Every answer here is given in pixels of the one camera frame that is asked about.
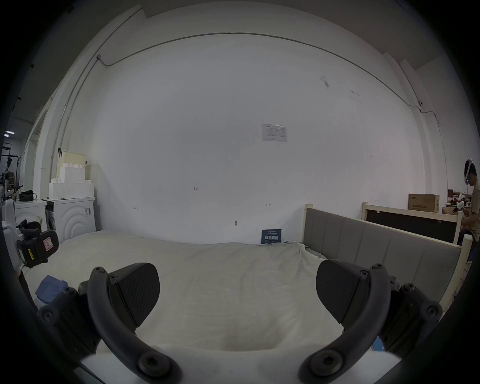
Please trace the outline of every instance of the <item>wall pipe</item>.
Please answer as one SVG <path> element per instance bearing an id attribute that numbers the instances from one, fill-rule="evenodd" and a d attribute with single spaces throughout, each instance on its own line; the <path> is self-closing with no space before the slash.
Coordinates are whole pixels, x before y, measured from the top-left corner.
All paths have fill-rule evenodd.
<path id="1" fill-rule="evenodd" d="M 103 45 L 108 41 L 108 39 L 110 39 L 112 37 L 112 35 L 118 31 L 118 29 L 124 25 L 127 21 L 129 21 L 133 16 L 135 16 L 137 14 L 137 12 L 139 12 L 140 10 L 142 10 L 143 8 L 139 8 L 137 9 L 134 13 L 132 13 L 127 19 L 125 19 L 117 28 L 115 28 L 115 30 L 105 39 L 105 41 L 98 47 L 98 49 L 94 52 L 94 54 L 92 55 L 92 57 L 90 58 L 90 60 L 88 61 L 88 63 L 85 65 L 85 67 L 83 68 L 82 72 L 80 73 L 80 76 L 78 76 L 78 79 L 77 81 L 75 82 L 73 88 L 72 88 L 72 91 L 70 92 L 70 95 L 68 96 L 68 99 L 67 99 L 67 102 L 65 103 L 65 106 L 63 107 L 63 111 L 61 113 L 61 116 L 60 116 L 60 121 L 59 121 L 59 126 L 57 128 L 57 133 L 55 135 L 55 144 L 57 143 L 57 140 L 58 140 L 58 136 L 59 136 L 59 132 L 60 132 L 60 127 L 61 127 L 61 123 L 63 121 L 63 116 L 65 115 L 65 110 L 67 109 L 67 105 L 68 103 L 70 103 L 70 99 L 72 98 L 72 95 L 73 95 L 73 92 L 75 91 L 75 88 L 78 84 L 78 82 L 80 81 L 80 78 L 82 77 L 83 73 L 85 72 L 85 70 L 87 69 L 88 65 L 90 64 L 90 62 L 96 57 L 98 51 L 103 47 Z M 88 74 L 90 73 L 90 71 L 92 70 L 93 66 L 90 68 L 90 70 L 88 71 L 86 77 L 84 78 L 81 86 L 80 86 L 80 89 L 82 88 L 84 82 L 85 82 L 85 79 L 87 78 Z M 72 112 L 72 109 L 73 109 L 73 105 L 74 105 L 74 102 L 72 103 L 72 107 L 70 108 L 70 113 Z M 66 121 L 65 123 L 65 127 L 64 127 L 64 131 L 63 131 L 63 135 L 65 134 L 65 129 L 67 127 L 67 123 L 68 123 L 68 120 Z M 54 155 L 55 155 L 55 150 L 57 148 L 57 145 L 54 145 L 53 146 L 53 151 L 52 151 L 52 156 L 51 156 L 51 161 L 50 161 L 50 175 L 52 173 L 52 169 L 53 169 L 53 158 L 54 158 Z"/>

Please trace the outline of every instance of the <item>wall mark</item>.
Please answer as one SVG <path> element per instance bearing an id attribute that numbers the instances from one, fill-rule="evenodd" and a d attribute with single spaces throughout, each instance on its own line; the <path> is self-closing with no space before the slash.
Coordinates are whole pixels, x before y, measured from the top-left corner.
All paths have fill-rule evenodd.
<path id="1" fill-rule="evenodd" d="M 327 83 L 327 80 L 323 76 L 320 76 L 320 79 L 322 79 L 323 83 L 327 86 L 327 88 L 330 86 L 329 83 Z"/>

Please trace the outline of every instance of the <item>black bag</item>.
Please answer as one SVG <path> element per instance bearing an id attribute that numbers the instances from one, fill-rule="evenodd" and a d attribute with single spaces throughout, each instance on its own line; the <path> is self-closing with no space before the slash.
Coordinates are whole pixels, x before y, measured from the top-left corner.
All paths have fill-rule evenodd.
<path id="1" fill-rule="evenodd" d="M 19 201 L 33 201 L 33 195 L 35 195 L 36 198 L 36 193 L 33 193 L 32 190 L 22 192 L 19 197 Z"/>

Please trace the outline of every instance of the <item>black panel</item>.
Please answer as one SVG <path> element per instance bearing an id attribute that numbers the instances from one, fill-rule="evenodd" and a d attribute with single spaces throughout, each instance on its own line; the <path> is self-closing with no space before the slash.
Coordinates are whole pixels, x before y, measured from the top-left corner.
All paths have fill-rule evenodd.
<path id="1" fill-rule="evenodd" d="M 449 243 L 453 242 L 455 238 L 456 223 L 452 221 L 439 221 L 391 212 L 377 212 L 370 209 L 367 210 L 366 220 Z"/>
<path id="2" fill-rule="evenodd" d="M 336 260 L 320 263 L 317 271 L 317 295 L 331 315 L 342 323 L 362 275 L 360 266 Z"/>
<path id="3" fill-rule="evenodd" d="M 132 317 L 134 326 L 139 327 L 155 307 L 160 295 L 160 280 L 155 266 L 150 263 L 135 263 L 118 269 L 109 276 L 111 283 L 118 288 L 125 310 Z M 115 290 L 111 289 L 110 292 L 112 296 Z M 115 305 L 114 300 L 112 304 L 116 311 L 117 307 L 123 307 Z"/>

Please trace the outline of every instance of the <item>blue sign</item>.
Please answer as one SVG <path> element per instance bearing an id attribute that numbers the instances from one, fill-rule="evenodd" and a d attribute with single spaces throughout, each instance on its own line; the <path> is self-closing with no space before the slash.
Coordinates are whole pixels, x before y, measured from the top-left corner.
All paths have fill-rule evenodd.
<path id="1" fill-rule="evenodd" d="M 281 229 L 262 229 L 262 244 L 281 243 Z"/>

